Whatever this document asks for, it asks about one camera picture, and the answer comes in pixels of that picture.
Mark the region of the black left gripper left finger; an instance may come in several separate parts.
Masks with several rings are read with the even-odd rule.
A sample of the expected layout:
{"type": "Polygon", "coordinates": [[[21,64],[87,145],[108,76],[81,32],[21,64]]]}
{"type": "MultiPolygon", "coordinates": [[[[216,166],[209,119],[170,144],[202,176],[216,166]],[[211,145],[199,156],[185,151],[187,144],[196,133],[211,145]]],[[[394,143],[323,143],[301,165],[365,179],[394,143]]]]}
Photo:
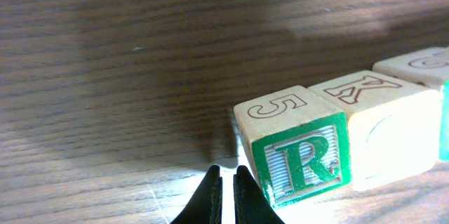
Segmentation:
{"type": "Polygon", "coordinates": [[[212,165],[183,210],[171,224],[221,224],[222,177],[220,167],[212,165]]]}

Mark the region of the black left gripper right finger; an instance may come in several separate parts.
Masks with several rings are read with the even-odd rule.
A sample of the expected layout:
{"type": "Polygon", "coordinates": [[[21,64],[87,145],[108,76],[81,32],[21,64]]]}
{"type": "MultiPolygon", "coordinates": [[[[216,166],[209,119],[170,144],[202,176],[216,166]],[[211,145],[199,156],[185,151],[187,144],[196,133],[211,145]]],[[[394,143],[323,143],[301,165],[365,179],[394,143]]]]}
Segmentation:
{"type": "Polygon", "coordinates": [[[236,224],[284,224],[246,166],[237,168],[233,188],[236,224]]]}

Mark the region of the green R block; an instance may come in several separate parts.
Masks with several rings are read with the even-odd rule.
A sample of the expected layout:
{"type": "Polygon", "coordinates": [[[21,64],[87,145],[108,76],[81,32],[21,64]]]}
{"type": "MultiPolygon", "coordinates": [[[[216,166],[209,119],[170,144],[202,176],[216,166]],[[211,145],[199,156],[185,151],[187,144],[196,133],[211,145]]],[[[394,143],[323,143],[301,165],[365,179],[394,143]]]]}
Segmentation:
{"type": "Polygon", "coordinates": [[[346,114],[303,86],[234,106],[248,162],[274,208],[351,182],[346,114]]]}

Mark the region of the yellow O block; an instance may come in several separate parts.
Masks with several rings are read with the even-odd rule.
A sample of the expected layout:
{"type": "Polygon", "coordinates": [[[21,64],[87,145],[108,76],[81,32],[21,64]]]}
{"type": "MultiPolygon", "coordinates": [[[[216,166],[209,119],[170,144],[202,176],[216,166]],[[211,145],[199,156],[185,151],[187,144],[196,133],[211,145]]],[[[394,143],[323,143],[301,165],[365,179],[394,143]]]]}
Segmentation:
{"type": "Polygon", "coordinates": [[[442,113],[438,91],[370,70],[309,90],[347,116],[355,190],[421,174],[438,161],[442,113]]]}

